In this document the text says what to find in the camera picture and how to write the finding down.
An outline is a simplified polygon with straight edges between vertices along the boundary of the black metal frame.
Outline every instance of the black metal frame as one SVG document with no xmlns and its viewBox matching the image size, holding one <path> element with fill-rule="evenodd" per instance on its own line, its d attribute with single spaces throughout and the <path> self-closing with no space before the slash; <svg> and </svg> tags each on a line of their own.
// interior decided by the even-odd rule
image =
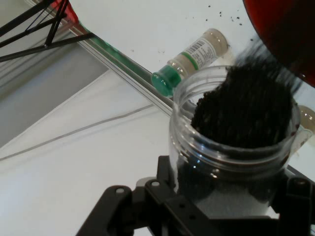
<svg viewBox="0 0 315 236">
<path fill-rule="evenodd" d="M 3 35 L 5 35 L 6 33 L 8 33 L 9 31 L 11 31 L 12 29 L 14 29 L 15 27 L 17 27 L 18 25 L 20 25 L 21 23 L 23 23 L 24 21 L 26 21 L 27 19 L 29 19 L 30 17 L 32 17 L 33 15 L 35 15 L 36 13 L 38 13 L 39 11 L 42 11 L 41 14 L 49 7 L 49 5 L 51 3 L 53 3 L 55 0 L 43 0 L 42 2 L 38 3 L 37 5 L 35 5 L 34 7 L 32 7 L 31 9 L 27 10 L 26 12 L 24 12 L 23 14 L 21 14 L 20 16 L 16 17 L 15 19 L 13 19 L 12 21 L 10 21 L 9 23 L 7 23 L 6 25 L 2 26 L 0 28 L 0 37 L 2 37 Z M 3 61 L 7 61 L 7 60 L 12 60 L 15 58 L 19 58 L 19 57 L 24 57 L 30 54 L 34 54 L 34 53 L 38 53 L 38 52 L 42 52 L 42 51 L 46 51 L 49 49 L 53 49 L 56 47 L 61 47 L 70 43 L 75 43 L 75 42 L 79 42 L 82 40 L 86 40 L 89 38 L 93 38 L 95 37 L 95 35 L 93 33 L 87 33 L 84 35 L 80 35 L 80 36 L 76 36 L 73 38 L 69 38 L 69 39 L 64 39 L 64 40 L 60 40 L 57 42 L 53 42 L 54 36 L 57 32 L 58 26 L 62 20 L 62 18 L 66 17 L 65 14 L 65 10 L 67 8 L 67 5 L 69 3 L 69 0 L 62 0 L 59 4 L 59 8 L 57 10 L 56 16 L 51 19 L 48 20 L 46 22 L 41 20 L 36 26 L 30 28 L 30 26 L 38 19 L 38 17 L 31 23 L 31 25 L 22 33 L 19 33 L 7 40 L 4 40 L 2 42 L 0 42 L 0 48 L 20 39 L 25 37 L 26 35 L 29 35 L 30 33 L 33 33 L 37 30 L 40 30 L 48 25 L 51 25 L 51 28 L 49 30 L 49 33 L 47 35 L 45 44 L 39 47 L 34 47 L 31 49 L 27 49 L 27 50 L 23 50 L 17 53 L 12 53 L 6 56 L 2 56 L 0 57 L 0 62 Z"/>
<path fill-rule="evenodd" d="M 145 186 L 106 189 L 77 236 L 131 236 L 143 227 L 155 236 L 309 236 L 315 223 L 315 191 L 307 179 L 283 179 L 272 202 L 279 219 L 208 219 L 175 194 L 171 172 L 169 157 L 162 156 L 157 178 Z"/>
</svg>

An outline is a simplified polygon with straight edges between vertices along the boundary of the green stripe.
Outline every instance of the green stripe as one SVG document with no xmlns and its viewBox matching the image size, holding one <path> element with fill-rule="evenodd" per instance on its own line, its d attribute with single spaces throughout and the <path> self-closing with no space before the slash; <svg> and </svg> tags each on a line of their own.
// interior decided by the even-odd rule
<svg viewBox="0 0 315 236">
<path fill-rule="evenodd" d="M 199 67 L 198 67 L 196 61 L 191 57 L 191 55 L 189 55 L 186 52 L 182 52 L 181 54 L 184 55 L 185 57 L 187 57 L 188 60 L 190 60 L 190 62 L 193 64 L 193 67 L 195 67 L 196 70 L 199 70 Z"/>
</svg>

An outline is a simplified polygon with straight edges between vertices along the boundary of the red object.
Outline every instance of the red object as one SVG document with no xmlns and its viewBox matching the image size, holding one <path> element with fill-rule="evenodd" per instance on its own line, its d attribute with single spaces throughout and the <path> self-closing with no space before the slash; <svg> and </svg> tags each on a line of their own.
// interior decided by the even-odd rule
<svg viewBox="0 0 315 236">
<path fill-rule="evenodd" d="M 244 0 L 244 4 L 271 53 L 284 65 L 298 59 L 290 69 L 315 87 L 315 0 Z"/>
<path fill-rule="evenodd" d="M 55 7 L 58 10 L 61 2 L 62 2 L 62 0 L 56 0 L 55 2 L 53 2 L 51 4 L 51 6 Z M 67 5 L 67 8 L 65 9 L 65 13 L 67 14 L 67 18 L 70 21 L 72 21 L 73 23 L 79 22 L 78 16 L 75 14 L 70 3 L 68 3 L 68 5 Z"/>
</svg>

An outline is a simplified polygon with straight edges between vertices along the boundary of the black powder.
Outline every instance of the black powder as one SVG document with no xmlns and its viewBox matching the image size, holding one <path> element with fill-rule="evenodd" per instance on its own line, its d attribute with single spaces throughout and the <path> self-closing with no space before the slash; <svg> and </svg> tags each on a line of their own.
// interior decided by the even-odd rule
<svg viewBox="0 0 315 236">
<path fill-rule="evenodd" d="M 290 87 L 277 81 L 281 68 L 276 62 L 249 61 L 231 67 L 226 80 L 204 94 L 191 125 L 207 138 L 232 147 L 271 146 L 286 136 L 292 110 Z"/>
</svg>

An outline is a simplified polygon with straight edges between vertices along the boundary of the barcode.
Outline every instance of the barcode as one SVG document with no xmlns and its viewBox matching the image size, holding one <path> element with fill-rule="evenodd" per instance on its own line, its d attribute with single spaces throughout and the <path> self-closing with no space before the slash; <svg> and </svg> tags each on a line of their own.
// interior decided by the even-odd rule
<svg viewBox="0 0 315 236">
<path fill-rule="evenodd" d="M 190 48 L 188 48 L 186 51 L 189 53 L 194 53 L 196 50 L 198 50 L 202 45 L 204 45 L 205 42 L 199 40 L 191 45 Z"/>
</svg>

